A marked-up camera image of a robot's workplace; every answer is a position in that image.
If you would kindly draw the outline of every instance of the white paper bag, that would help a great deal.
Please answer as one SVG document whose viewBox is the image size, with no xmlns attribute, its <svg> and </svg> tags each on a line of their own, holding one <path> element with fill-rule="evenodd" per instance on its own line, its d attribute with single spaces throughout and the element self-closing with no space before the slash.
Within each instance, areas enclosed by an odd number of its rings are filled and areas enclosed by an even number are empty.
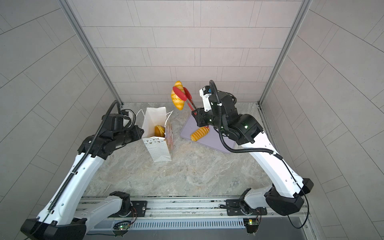
<svg viewBox="0 0 384 240">
<path fill-rule="evenodd" d="M 165 127 L 165 137 L 154 137 L 156 125 Z M 166 108 L 147 108 L 142 129 L 144 130 L 144 134 L 141 139 L 151 154 L 153 161 L 171 161 L 173 133 L 170 121 L 167 120 Z"/>
</svg>

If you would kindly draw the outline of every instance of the tiled wall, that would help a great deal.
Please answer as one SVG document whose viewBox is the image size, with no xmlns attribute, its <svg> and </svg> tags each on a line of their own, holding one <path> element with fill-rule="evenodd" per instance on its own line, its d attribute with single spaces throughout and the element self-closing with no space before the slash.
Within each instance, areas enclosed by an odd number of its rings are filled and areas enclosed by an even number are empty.
<svg viewBox="0 0 384 240">
<path fill-rule="evenodd" d="M 262 106 L 322 239 L 384 237 L 383 31 L 384 1 L 314 0 Z"/>
<path fill-rule="evenodd" d="M 55 0 L 0 1 L 0 235 L 24 239 L 114 100 Z"/>
<path fill-rule="evenodd" d="M 258 101 L 301 1 L 69 0 L 123 101 L 195 101 L 215 80 Z"/>
</svg>

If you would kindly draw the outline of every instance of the metal frame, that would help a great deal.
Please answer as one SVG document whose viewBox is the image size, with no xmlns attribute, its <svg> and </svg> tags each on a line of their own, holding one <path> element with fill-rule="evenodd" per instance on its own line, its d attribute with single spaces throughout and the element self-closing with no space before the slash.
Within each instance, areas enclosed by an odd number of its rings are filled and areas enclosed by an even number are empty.
<svg viewBox="0 0 384 240">
<path fill-rule="evenodd" d="M 57 0 L 61 9 L 63 10 L 65 16 L 67 17 L 68 21 L 70 22 L 73 30 L 75 31 L 76 35 L 80 39 L 81 44 L 84 46 L 85 50 L 88 53 L 88 56 L 90 57 L 92 63 L 96 67 L 97 71 L 100 73 L 100 76 L 104 80 L 104 82 L 107 84 L 109 90 L 112 92 L 113 96 L 116 100 L 119 101 L 119 103 L 122 104 L 121 98 L 119 94 L 117 93 L 115 87 L 113 86 L 111 80 L 109 79 L 103 65 L 101 64 L 99 58 L 97 57 L 95 51 L 93 50 L 89 40 L 87 39 L 82 27 L 80 26 L 79 22 L 77 21 L 71 7 L 69 6 L 67 0 Z"/>
<path fill-rule="evenodd" d="M 311 2 L 312 2 L 312 0 L 303 0 L 301 5 L 300 5 L 299 11 L 297 12 L 295 20 L 293 21 L 291 30 L 288 33 L 288 36 L 284 42 L 283 48 L 281 49 L 279 57 L 277 58 L 275 66 L 273 67 L 273 70 L 272 70 L 272 73 L 269 77 L 269 80 L 266 83 L 262 97 L 260 98 L 260 101 L 259 101 L 260 106 L 263 105 L 263 103 L 265 102 L 265 98 L 266 98 L 269 90 L 271 89 L 272 83 L 275 80 L 276 75 L 279 72 L 281 65 L 283 64 L 283 60 L 284 60 L 285 56 L 287 55 L 289 48 L 292 45 L 292 42 L 293 42 L 293 40 L 297 34 L 297 31 L 300 28 L 301 23 L 303 22 L 304 17 L 306 15 L 306 13 L 308 12 L 308 9 L 311 5 Z"/>
</svg>

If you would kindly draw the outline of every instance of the purple cutting board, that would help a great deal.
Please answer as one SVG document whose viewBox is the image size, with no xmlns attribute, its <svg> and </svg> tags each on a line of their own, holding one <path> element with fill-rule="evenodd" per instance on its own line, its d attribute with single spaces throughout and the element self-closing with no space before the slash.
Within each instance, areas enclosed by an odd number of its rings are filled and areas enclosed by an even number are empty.
<svg viewBox="0 0 384 240">
<path fill-rule="evenodd" d="M 187 122 L 184 124 L 184 127 L 180 131 L 180 136 L 182 138 L 191 140 L 191 134 L 194 133 L 199 127 L 196 124 L 196 120 L 192 115 L 189 115 Z M 235 146 L 235 141 L 224 137 L 225 143 L 233 148 Z M 223 144 L 220 142 L 218 133 L 214 130 L 213 126 L 209 126 L 209 133 L 204 137 L 200 138 L 197 143 L 203 144 L 204 146 L 219 150 L 220 152 L 230 153 Z"/>
</svg>

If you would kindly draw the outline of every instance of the wall tile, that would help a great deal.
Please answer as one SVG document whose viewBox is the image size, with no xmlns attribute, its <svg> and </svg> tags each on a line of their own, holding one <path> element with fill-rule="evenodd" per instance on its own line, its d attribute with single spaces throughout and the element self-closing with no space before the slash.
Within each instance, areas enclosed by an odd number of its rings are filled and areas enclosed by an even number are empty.
<svg viewBox="0 0 384 240">
<path fill-rule="evenodd" d="M 335 129 L 333 129 L 330 133 L 328 133 L 321 140 L 323 141 L 325 146 L 328 146 L 331 142 L 335 141 L 338 137 L 340 137 L 341 135 L 343 135 L 347 131 L 348 131 L 348 128 L 344 125 L 344 123 L 341 123 L 339 126 L 337 126 Z"/>
<path fill-rule="evenodd" d="M 321 188 L 320 182 L 316 177 L 309 161 L 297 167 L 297 172 L 300 176 L 310 178 L 313 182 L 313 188 L 307 195 L 309 197 L 313 211 L 316 213 L 317 219 L 321 226 L 339 225 L 340 222 L 332 209 L 326 194 Z"/>
<path fill-rule="evenodd" d="M 152 28 L 148 27 L 98 27 L 107 48 L 154 48 Z"/>
<path fill-rule="evenodd" d="M 86 118 L 79 110 L 71 107 L 37 154 L 60 165 L 85 122 Z"/>
<path fill-rule="evenodd" d="M 327 146 L 329 153 L 372 221 L 383 220 L 384 174 L 350 132 Z M 375 186 L 369 195 L 366 190 Z"/>
<path fill-rule="evenodd" d="M 248 27 L 253 6 L 252 1 L 202 1 L 201 26 Z"/>
<path fill-rule="evenodd" d="M 84 26 L 133 26 L 126 1 L 73 0 Z"/>
<path fill-rule="evenodd" d="M 34 20 L 0 35 L 0 73 L 12 79 L 56 46 Z"/>
<path fill-rule="evenodd" d="M 349 186 L 327 193 L 348 239 L 380 239 L 375 227 Z M 359 216 L 357 228 L 354 218 Z"/>
<path fill-rule="evenodd" d="M 13 28 L 60 8 L 57 2 L 38 0 L 2 1 L 0 14 Z"/>
<path fill-rule="evenodd" d="M 247 83 L 240 82 L 239 90 L 237 93 L 244 94 L 262 94 L 265 88 L 265 83 Z"/>
<path fill-rule="evenodd" d="M 263 2 L 256 27 L 290 28 L 301 2 L 265 1 Z"/>
<path fill-rule="evenodd" d="M 176 67 L 177 80 L 184 82 L 200 82 L 216 79 L 217 67 Z"/>
<path fill-rule="evenodd" d="M 341 175 L 338 166 L 308 119 L 302 121 L 295 129 L 295 133 L 321 184 Z"/>
<path fill-rule="evenodd" d="M 223 67 L 223 82 L 256 82 L 261 67 Z"/>
<path fill-rule="evenodd" d="M 209 48 L 210 34 L 210 28 L 153 28 L 158 48 Z"/>
<path fill-rule="evenodd" d="M 282 48 L 290 28 L 265 28 L 261 48 Z"/>
<path fill-rule="evenodd" d="M 212 28 L 211 48 L 258 48 L 264 28 Z"/>
<path fill-rule="evenodd" d="M 4 239 L 17 236 L 20 226 L 28 218 L 52 176 L 52 173 L 30 164 L 15 182 L 0 203 L 1 213 L 13 216 L 12 221 L 7 218 L 0 220 L 0 231 Z"/>
<path fill-rule="evenodd" d="M 297 35 L 304 40 L 311 48 L 317 50 L 328 34 L 333 23 L 319 16 L 318 14 L 308 11 L 305 20 L 302 22 Z"/>
<path fill-rule="evenodd" d="M 299 37 L 293 41 L 288 56 L 311 83 L 327 65 L 327 62 Z"/>
<path fill-rule="evenodd" d="M 7 194 L 53 130 L 53 126 L 34 112 L 30 112 L 0 143 L 0 195 Z"/>
<path fill-rule="evenodd" d="M 239 66 L 241 48 L 202 48 L 201 66 Z"/>
<path fill-rule="evenodd" d="M 135 1 L 141 26 L 194 26 L 192 1 Z"/>
<path fill-rule="evenodd" d="M 279 48 L 249 49 L 246 66 L 273 67 L 280 53 Z"/>
<path fill-rule="evenodd" d="M 384 53 L 344 29 L 336 32 L 322 56 L 367 98 L 384 89 Z"/>
<path fill-rule="evenodd" d="M 341 124 L 341 120 L 308 80 L 304 80 L 295 98 L 320 138 Z"/>
<path fill-rule="evenodd" d="M 49 124 L 51 124 L 53 127 L 57 127 L 59 124 L 59 121 L 52 116 L 49 112 L 47 112 L 44 108 L 42 108 L 39 104 L 37 104 L 32 111 L 39 115 L 42 119 L 47 121 Z"/>
<path fill-rule="evenodd" d="M 0 117 L 1 140 L 34 108 L 44 95 L 45 93 L 23 73 L 0 88 L 2 112 L 6 113 Z"/>
<path fill-rule="evenodd" d="M 44 15 L 44 19 L 62 43 L 75 35 L 72 26 L 61 9 Z"/>
<path fill-rule="evenodd" d="M 32 64 L 24 73 L 48 93 L 81 59 L 71 41 L 66 41 Z"/>
<path fill-rule="evenodd" d="M 348 183 L 345 180 L 344 176 L 341 175 L 337 178 L 334 178 L 332 180 L 329 180 L 328 182 L 323 183 L 321 186 L 323 187 L 324 192 L 327 193 L 327 192 L 334 191 L 336 189 L 348 186 Z"/>
<path fill-rule="evenodd" d="M 369 154 L 376 165 L 384 172 L 384 132 L 377 134 L 361 144 L 365 151 Z"/>
<path fill-rule="evenodd" d="M 86 86 L 75 71 L 70 71 L 39 103 L 61 121 Z"/>
<path fill-rule="evenodd" d="M 320 15 L 363 39 L 383 16 L 384 2 L 377 0 L 326 1 Z"/>
<path fill-rule="evenodd" d="M 148 48 L 152 66 L 194 66 L 193 48 Z"/>
<path fill-rule="evenodd" d="M 298 158 L 300 155 L 304 153 L 303 148 L 300 145 L 293 129 L 291 128 L 291 124 L 289 124 L 285 113 L 282 113 L 280 117 L 276 120 L 277 126 L 283 136 L 284 142 L 288 148 L 288 151 L 292 157 L 292 159 Z"/>
<path fill-rule="evenodd" d="M 331 65 L 313 86 L 359 142 L 383 130 L 384 114 Z"/>
</svg>

